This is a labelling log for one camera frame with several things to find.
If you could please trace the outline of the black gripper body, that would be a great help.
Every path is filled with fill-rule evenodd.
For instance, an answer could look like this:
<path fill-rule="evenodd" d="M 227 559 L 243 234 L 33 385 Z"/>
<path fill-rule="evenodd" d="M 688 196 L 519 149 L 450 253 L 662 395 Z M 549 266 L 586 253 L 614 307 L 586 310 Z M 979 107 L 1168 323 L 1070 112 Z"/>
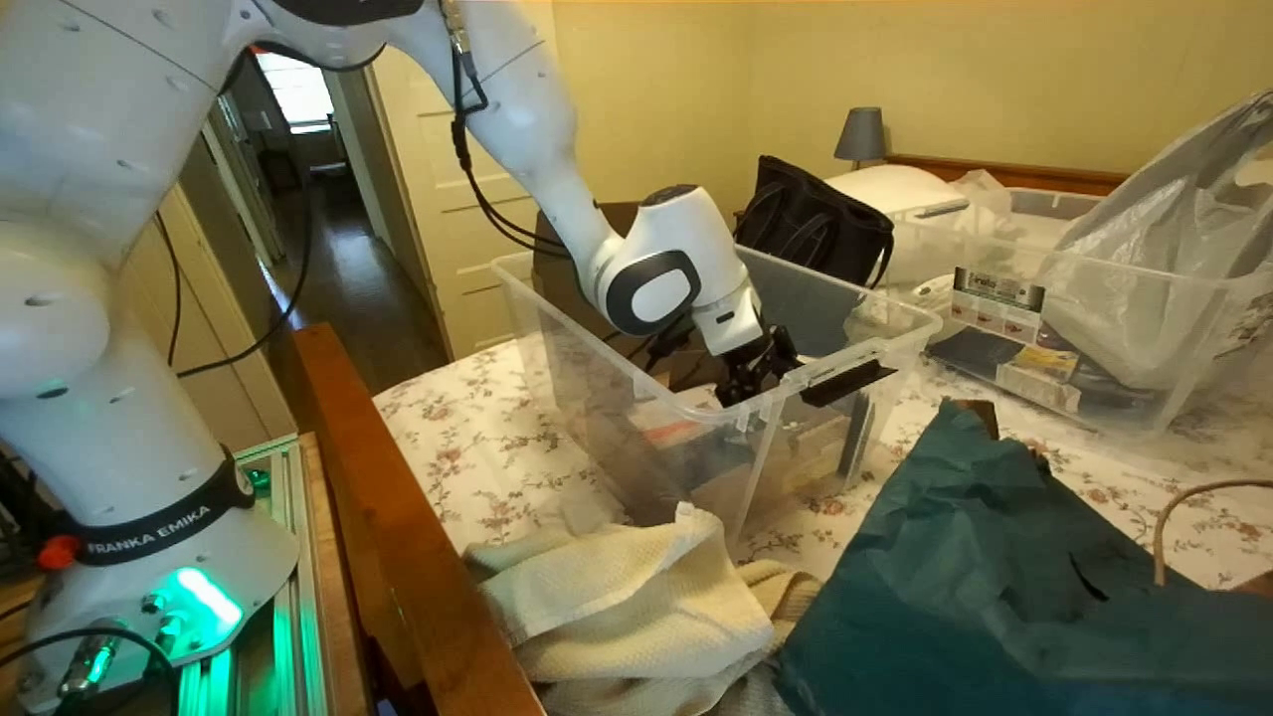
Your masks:
<path fill-rule="evenodd" d="M 801 348 L 784 326 L 772 326 L 764 339 L 724 354 L 724 379 L 718 383 L 718 397 L 724 405 L 749 400 L 777 385 L 788 368 L 801 366 Z"/>

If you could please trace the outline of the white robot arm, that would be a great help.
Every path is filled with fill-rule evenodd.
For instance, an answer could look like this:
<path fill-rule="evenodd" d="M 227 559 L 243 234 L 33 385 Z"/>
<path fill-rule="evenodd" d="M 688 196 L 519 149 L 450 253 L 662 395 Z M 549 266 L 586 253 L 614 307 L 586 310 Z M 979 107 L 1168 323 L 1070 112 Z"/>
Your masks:
<path fill-rule="evenodd" d="M 27 716 L 227 653 L 300 564 L 117 290 L 249 47 L 336 70 L 407 51 L 454 139 L 540 208 L 610 326 L 688 316 L 731 383 L 777 343 L 707 192 L 610 225 L 512 0 L 0 0 L 0 437 L 74 541 L 15 653 Z"/>

